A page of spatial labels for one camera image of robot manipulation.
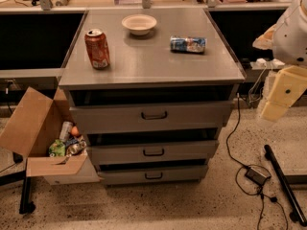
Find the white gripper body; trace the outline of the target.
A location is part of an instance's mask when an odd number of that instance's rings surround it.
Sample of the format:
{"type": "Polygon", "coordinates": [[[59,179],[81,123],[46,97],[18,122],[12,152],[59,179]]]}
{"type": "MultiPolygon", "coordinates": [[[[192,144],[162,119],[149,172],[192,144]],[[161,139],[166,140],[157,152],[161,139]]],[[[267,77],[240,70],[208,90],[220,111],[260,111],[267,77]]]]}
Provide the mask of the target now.
{"type": "Polygon", "coordinates": [[[268,102],[272,105],[291,107],[307,90],[307,69],[290,66],[276,74],[268,102]]]}

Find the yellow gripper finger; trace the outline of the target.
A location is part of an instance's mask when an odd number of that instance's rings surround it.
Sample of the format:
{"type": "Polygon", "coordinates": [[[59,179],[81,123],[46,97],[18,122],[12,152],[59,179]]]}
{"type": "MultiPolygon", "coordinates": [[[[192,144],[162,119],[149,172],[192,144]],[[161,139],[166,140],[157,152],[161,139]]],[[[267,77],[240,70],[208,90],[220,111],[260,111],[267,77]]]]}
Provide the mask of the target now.
{"type": "Polygon", "coordinates": [[[260,50],[272,49],[272,38],[276,25],[270,26],[263,34],[258,36],[252,43],[252,46],[260,50]]]}
{"type": "Polygon", "coordinates": [[[276,122],[287,111],[289,107],[266,102],[262,100],[259,103],[259,118],[265,121],[276,122]]]}

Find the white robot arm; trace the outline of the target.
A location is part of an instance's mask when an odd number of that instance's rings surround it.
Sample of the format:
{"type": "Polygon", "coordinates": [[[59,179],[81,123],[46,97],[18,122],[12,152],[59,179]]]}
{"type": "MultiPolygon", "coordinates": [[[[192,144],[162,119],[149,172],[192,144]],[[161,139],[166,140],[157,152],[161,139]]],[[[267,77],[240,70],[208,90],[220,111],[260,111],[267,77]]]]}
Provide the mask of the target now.
{"type": "Polygon", "coordinates": [[[265,80],[257,120],[268,126],[280,119],[307,90],[307,0],[293,0],[277,22],[257,37],[252,46],[272,50],[285,64],[265,80]]]}

